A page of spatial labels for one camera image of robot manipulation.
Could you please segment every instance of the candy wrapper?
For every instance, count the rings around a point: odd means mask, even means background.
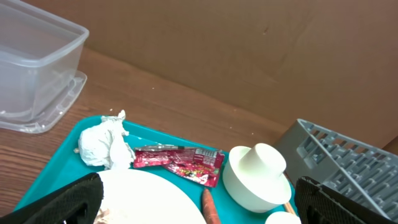
[[[186,164],[193,162],[197,147],[157,145],[136,147],[134,168],[160,166],[170,164]]]
[[[134,167],[163,165],[167,170],[207,187],[216,187],[225,155],[199,147],[146,146],[136,148]]]

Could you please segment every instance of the teal tray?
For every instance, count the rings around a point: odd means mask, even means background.
[[[85,118],[76,124],[69,136],[54,154],[53,158],[51,158],[44,170],[40,173],[22,200],[18,203],[15,210],[20,209],[36,201],[37,199],[42,198],[43,196],[46,196],[54,190],[57,190],[60,187],[63,187],[86,174],[89,174],[90,172],[104,170],[104,167],[86,166],[86,164],[80,159],[80,155],[73,152],[73,150],[78,147],[77,142],[80,137],[80,133],[86,128],[100,124],[100,122],[100,116],[92,116]],[[148,144],[161,143],[174,144],[178,146],[200,146],[211,149],[210,147],[171,136],[169,134],[134,124],[132,122],[125,121],[123,122],[123,126],[124,129],[130,132],[130,135],[126,136],[124,140],[128,142],[132,148],[137,146],[145,146]],[[226,158],[224,163],[228,160],[228,153],[225,154]],[[145,167],[142,170],[171,181],[173,184],[183,190],[193,200],[195,205],[201,209],[201,193],[203,192],[202,185],[196,184],[191,180],[181,178],[163,169],[162,167]],[[294,209],[296,209],[293,200],[294,189],[291,185],[290,187],[292,188],[293,193],[290,203]],[[284,211],[283,206],[279,206],[267,213],[253,213],[244,209],[228,195],[222,180],[222,175],[217,187],[210,190],[222,223],[264,224],[266,218],[272,212]]]

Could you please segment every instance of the crumpled tissue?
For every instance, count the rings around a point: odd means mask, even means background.
[[[78,142],[81,159],[88,166],[105,166],[105,169],[128,169],[136,155],[124,142],[129,132],[123,128],[126,113],[102,116],[102,123],[84,130]]]

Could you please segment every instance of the plastic lid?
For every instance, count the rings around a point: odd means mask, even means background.
[[[75,77],[70,81],[68,86],[36,119],[28,123],[0,119],[0,128],[35,134],[50,130],[78,98],[86,81],[86,74],[76,71]]]

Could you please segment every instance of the wood grain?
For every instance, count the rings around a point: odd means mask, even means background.
[[[124,109],[132,122],[225,151],[272,144],[286,130],[92,50],[83,51],[79,70],[88,76],[86,86],[53,129],[43,134],[0,129],[0,216],[12,211],[70,130],[87,116]]]
[[[285,203],[284,208],[285,208],[286,212],[289,212],[290,214],[297,216],[297,214],[294,211],[294,208],[292,207],[292,204],[290,202]]]

